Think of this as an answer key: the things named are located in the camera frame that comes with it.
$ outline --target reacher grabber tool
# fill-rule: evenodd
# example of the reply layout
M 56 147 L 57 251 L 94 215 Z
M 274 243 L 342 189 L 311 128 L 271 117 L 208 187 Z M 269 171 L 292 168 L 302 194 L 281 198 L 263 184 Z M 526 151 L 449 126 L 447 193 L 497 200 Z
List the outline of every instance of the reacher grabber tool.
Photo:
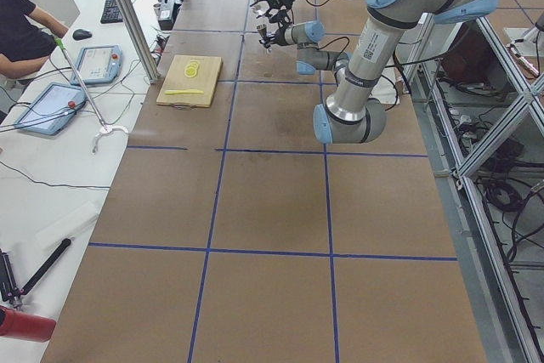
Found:
M 123 131 L 124 133 L 128 134 L 128 129 L 126 127 L 123 127 L 123 125 L 111 125 L 105 121 L 102 114 L 100 114 L 98 107 L 94 103 L 93 97 L 88 91 L 87 85 L 83 81 L 81 74 L 77 70 L 70 55 L 66 51 L 66 48 L 64 44 L 62 43 L 62 40 L 60 40 L 59 38 L 55 38 L 55 41 L 57 45 L 59 46 L 60 51 L 62 51 L 62 54 L 65 56 L 66 61 L 68 61 L 68 65 L 70 66 L 71 70 L 74 72 L 74 76 L 76 76 L 77 82 L 79 82 L 79 86 L 82 88 L 83 92 L 85 93 L 85 96 L 87 97 L 89 104 L 93 107 L 93 111 L 96 114 L 96 117 L 99 118 L 101 127 L 99 132 L 96 135 L 94 135 L 94 138 L 93 138 L 93 153 L 96 153 L 99 149 L 99 139 L 102 136 L 109 135 L 111 133 L 114 133 L 115 131 Z

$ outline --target white desk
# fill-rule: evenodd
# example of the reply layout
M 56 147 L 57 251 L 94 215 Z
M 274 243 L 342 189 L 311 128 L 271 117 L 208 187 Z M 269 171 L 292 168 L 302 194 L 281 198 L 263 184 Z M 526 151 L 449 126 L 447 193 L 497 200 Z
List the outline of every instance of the white desk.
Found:
M 152 3 L 153 0 L 136 0 L 133 4 L 148 44 L 153 43 L 158 27 Z M 99 23 L 103 5 L 104 0 L 94 0 L 91 7 L 77 18 L 65 36 L 64 44 L 74 60 L 82 47 L 118 44 L 123 52 L 122 72 L 119 78 L 123 78 L 128 73 L 131 62 L 138 60 L 138 55 L 123 23 L 109 25 Z M 93 32 L 93 36 L 76 42 L 71 38 L 71 33 L 77 28 L 88 29 Z M 52 61 L 58 67 L 67 66 L 59 49 L 52 54 Z M 40 72 L 52 69 L 48 62 Z M 37 79 L 21 96 L 20 101 L 32 102 L 53 81 L 65 82 L 59 74 Z M 119 117 L 132 97 L 129 108 L 117 122 L 130 131 L 149 87 L 141 65 L 136 67 L 124 84 L 132 91 L 119 85 L 109 93 L 98 96 L 95 102 L 105 120 L 112 122 Z M 98 95 L 107 88 L 90 88 L 90 91 Z M 14 107 L 3 125 L 13 123 L 24 109 Z M 90 111 L 90 104 L 87 104 L 84 110 Z M 0 147 L 3 148 L 0 161 L 34 179 L 51 184 L 109 186 L 122 158 L 128 137 L 122 132 L 104 136 L 99 140 L 98 153 L 93 154 L 92 140 L 99 128 L 96 115 L 82 111 L 74 117 L 66 129 L 53 138 L 43 138 L 21 131 L 0 133 Z M 42 250 L 37 243 L 36 233 L 88 201 L 96 203 L 98 208 L 101 208 L 106 196 L 107 190 L 51 188 L 33 184 L 0 165 L 2 198 L 0 248 L 9 254 L 20 287 L 25 285 L 52 252 Z M 53 268 L 28 296 L 23 297 L 23 310 L 26 313 L 53 319 L 59 317 L 91 233 L 92 227 L 73 237 L 71 246 L 61 255 Z M 6 361 L 9 362 L 38 362 L 46 347 L 47 343 L 0 337 L 0 355 L 8 356 Z

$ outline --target red fire extinguisher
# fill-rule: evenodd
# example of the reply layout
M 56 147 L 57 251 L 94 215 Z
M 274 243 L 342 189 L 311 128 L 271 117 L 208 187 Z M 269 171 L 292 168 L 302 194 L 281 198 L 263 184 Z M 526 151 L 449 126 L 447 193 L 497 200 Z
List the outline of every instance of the red fire extinguisher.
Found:
M 53 335 L 56 324 L 53 319 L 0 306 L 0 336 L 47 342 Z

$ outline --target wooden cutting board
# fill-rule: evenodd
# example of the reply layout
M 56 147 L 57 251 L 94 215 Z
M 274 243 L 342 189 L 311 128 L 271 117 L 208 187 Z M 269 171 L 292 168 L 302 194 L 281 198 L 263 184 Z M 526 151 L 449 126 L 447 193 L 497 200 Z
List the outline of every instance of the wooden cutting board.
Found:
M 198 62 L 196 76 L 185 75 L 185 67 L 192 61 Z M 201 55 L 176 55 L 168 69 L 161 92 L 156 99 L 158 105 L 189 105 L 207 108 L 212 104 L 222 65 L 221 57 Z M 201 90 L 201 94 L 167 95 L 167 91 Z

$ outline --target computer mouse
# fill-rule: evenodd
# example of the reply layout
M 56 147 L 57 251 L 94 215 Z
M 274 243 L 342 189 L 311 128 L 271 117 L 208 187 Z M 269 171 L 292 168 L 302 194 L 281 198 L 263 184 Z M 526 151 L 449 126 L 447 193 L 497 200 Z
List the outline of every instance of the computer mouse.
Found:
M 74 40 L 84 40 L 93 36 L 93 33 L 85 29 L 77 29 L 71 35 Z

